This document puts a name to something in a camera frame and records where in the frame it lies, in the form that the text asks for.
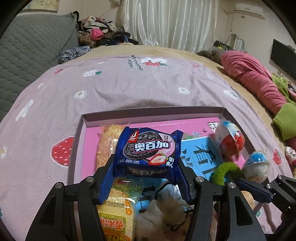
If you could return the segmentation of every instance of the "black television screen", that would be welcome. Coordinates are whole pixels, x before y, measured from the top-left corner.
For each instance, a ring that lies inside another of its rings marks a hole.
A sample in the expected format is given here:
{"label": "black television screen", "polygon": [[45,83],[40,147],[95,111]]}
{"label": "black television screen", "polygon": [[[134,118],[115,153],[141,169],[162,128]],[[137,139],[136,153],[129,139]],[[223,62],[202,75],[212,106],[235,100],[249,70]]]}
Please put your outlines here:
{"label": "black television screen", "polygon": [[296,79],[296,52],[274,39],[270,57],[278,66]]}

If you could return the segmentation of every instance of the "quilted fabric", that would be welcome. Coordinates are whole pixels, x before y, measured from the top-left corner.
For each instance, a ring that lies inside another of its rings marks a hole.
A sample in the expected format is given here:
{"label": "quilted fabric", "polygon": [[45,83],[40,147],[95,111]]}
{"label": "quilted fabric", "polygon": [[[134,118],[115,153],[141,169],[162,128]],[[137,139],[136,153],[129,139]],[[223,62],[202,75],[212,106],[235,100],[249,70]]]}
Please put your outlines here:
{"label": "quilted fabric", "polygon": [[17,16],[0,39],[0,121],[19,94],[58,64],[59,54],[78,47],[71,14]]}

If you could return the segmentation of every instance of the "curtain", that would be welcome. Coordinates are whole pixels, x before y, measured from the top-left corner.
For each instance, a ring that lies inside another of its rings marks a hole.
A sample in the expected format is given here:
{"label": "curtain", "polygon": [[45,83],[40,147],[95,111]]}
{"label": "curtain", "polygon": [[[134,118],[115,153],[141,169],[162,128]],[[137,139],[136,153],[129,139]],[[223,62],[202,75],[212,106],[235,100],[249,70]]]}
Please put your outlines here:
{"label": "curtain", "polygon": [[131,38],[189,52],[211,50],[219,0],[122,0],[120,21]]}

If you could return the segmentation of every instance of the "silver bolt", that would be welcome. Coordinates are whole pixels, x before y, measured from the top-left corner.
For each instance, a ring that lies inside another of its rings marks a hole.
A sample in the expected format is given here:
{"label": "silver bolt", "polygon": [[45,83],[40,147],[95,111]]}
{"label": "silver bolt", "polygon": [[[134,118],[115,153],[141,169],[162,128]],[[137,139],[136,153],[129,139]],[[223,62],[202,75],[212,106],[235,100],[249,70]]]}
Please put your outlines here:
{"label": "silver bolt", "polygon": [[228,186],[229,186],[230,188],[235,188],[235,187],[236,187],[235,183],[228,183]]}
{"label": "silver bolt", "polygon": [[199,183],[202,183],[205,179],[204,179],[203,177],[201,177],[201,176],[197,176],[197,177],[195,178],[195,180],[196,180],[197,182],[199,182]]}
{"label": "silver bolt", "polygon": [[93,176],[89,176],[89,177],[86,178],[86,181],[88,183],[92,183],[94,181],[94,177]]}
{"label": "silver bolt", "polygon": [[59,188],[61,188],[62,186],[63,186],[62,183],[56,183],[54,187],[57,188],[57,189],[59,189]]}

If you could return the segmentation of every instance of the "white air conditioner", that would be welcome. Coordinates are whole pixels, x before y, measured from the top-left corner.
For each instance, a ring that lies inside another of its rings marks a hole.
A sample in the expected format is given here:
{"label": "white air conditioner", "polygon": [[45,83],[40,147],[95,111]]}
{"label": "white air conditioner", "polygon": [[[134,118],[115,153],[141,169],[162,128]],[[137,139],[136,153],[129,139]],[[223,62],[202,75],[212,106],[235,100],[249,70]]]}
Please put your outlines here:
{"label": "white air conditioner", "polygon": [[263,8],[258,7],[258,6],[245,4],[245,3],[236,3],[235,4],[235,9],[237,11],[249,12],[249,13],[257,14],[259,16],[264,17]]}

